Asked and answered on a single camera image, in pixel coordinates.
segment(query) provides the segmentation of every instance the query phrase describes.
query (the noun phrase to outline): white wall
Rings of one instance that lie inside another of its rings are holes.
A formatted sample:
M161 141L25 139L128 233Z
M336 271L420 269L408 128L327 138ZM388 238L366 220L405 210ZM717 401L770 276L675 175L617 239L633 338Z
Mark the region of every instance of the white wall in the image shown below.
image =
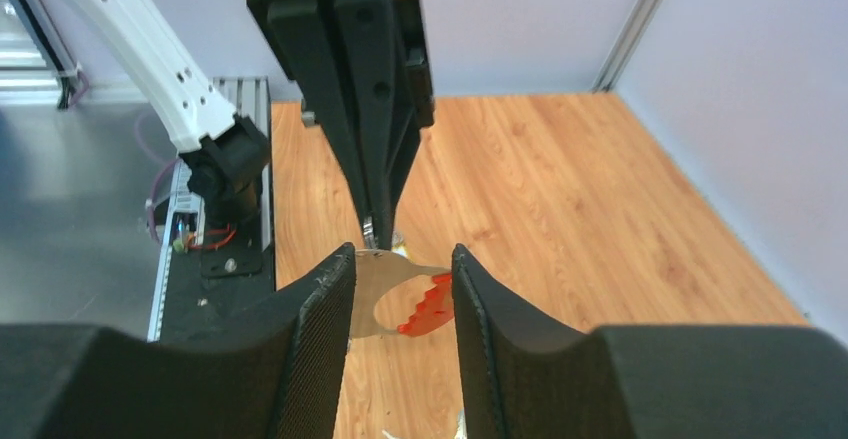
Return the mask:
M618 92L848 341L848 0L664 0Z
M98 83L125 81L63 0L44 0ZM154 0L208 75L267 75L294 97L244 0ZM588 90L636 0L424 0L438 94Z

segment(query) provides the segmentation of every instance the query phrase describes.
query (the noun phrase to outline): wooden floor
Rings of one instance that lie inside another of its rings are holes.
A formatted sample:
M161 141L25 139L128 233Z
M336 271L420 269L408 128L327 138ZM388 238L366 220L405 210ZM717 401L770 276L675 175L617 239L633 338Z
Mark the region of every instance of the wooden floor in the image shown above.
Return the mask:
M361 245L345 181L295 105L274 110L279 284ZM602 323L802 323L614 95L444 99L401 200L417 262L458 242L500 281L581 330ZM428 287L378 304L395 325ZM354 342L336 437L453 438L462 407L453 325Z

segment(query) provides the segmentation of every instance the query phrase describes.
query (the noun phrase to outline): black foam pad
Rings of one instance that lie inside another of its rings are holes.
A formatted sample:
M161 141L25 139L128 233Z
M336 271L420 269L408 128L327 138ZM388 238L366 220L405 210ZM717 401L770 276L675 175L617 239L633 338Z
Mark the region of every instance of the black foam pad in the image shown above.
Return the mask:
M453 256L470 439L846 438L848 354L801 327L582 335Z
M346 244L168 345L96 326L0 327L0 437L329 439L355 281Z

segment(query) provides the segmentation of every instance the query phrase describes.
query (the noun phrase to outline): red plastic piece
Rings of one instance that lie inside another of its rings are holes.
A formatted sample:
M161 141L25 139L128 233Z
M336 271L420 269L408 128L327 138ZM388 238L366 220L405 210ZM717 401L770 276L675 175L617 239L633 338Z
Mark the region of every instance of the red plastic piece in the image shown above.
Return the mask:
M453 319L451 275L433 276L436 287L424 293L424 300L415 305L409 322L398 326L397 331L409 337L421 337L444 326Z

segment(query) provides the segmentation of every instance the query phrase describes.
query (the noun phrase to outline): bolt hole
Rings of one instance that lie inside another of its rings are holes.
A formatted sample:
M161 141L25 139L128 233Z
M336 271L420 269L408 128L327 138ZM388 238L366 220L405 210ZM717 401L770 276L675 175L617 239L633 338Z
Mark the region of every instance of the bolt hole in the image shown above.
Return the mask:
M374 96L381 101L385 101L391 95L392 90L385 82L374 84Z
M363 24L368 24L374 20L374 14L369 9L360 9L356 11L356 20Z

